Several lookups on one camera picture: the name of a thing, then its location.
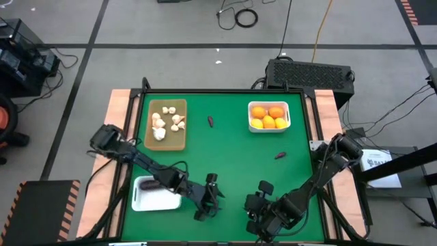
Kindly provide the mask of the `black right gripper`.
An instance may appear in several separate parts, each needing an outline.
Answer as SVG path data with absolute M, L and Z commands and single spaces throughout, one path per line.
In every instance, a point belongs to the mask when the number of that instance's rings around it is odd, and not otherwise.
M 244 209 L 258 214 L 256 221 L 248 221 L 246 231 L 259 236 L 263 241 L 272 241 L 285 226 L 286 215 L 282 210 L 282 200 L 270 202 L 258 195 L 247 195 Z

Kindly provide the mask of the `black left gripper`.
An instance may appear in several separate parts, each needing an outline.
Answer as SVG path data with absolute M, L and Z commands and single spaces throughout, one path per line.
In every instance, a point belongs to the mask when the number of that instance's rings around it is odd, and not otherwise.
M 208 214 L 217 212 L 217 199 L 225 197 L 214 184 L 207 183 L 202 186 L 196 182 L 188 184 L 187 198 L 195 203 L 198 210 L 194 214 L 194 220 L 204 221 Z

